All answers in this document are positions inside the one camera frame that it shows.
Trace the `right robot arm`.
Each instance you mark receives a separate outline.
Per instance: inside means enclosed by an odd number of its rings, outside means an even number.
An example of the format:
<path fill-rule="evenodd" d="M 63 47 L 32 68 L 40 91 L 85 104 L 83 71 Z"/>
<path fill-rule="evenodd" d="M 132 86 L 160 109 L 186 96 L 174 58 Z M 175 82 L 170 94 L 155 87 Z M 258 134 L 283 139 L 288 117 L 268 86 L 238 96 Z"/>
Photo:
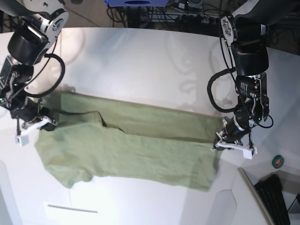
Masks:
<path fill-rule="evenodd" d="M 47 51 L 68 20 L 63 0 L 2 0 L 1 11 L 20 17 L 7 49 L 0 72 L 0 105 L 7 109 L 12 119 L 23 120 L 24 127 L 37 125 L 39 129 L 53 131 L 57 122 L 50 109 L 43 107 L 42 98 L 53 92 L 64 73 L 63 60 Z M 41 94 L 27 93 L 25 88 L 34 80 L 34 66 L 43 58 L 56 59 L 61 66 L 57 82 Z"/>

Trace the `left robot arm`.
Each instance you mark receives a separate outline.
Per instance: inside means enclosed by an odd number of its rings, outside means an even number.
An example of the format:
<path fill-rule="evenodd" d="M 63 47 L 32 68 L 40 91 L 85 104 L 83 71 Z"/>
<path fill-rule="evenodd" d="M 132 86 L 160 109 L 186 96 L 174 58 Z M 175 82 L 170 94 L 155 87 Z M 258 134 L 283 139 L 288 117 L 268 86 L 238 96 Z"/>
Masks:
<path fill-rule="evenodd" d="M 299 7 L 298 0 L 259 0 L 245 14 L 232 15 L 218 9 L 219 42 L 225 44 L 232 67 L 214 74 L 208 82 L 207 92 L 213 107 L 221 113 L 233 113 L 224 118 L 216 133 L 213 150 L 230 149 L 234 144 L 242 145 L 241 139 L 250 135 L 253 128 L 261 126 L 270 115 L 267 96 L 267 75 L 269 57 L 265 38 L 270 26 Z M 233 73 L 238 103 L 235 107 L 219 107 L 212 95 L 211 87 L 219 77 Z"/>

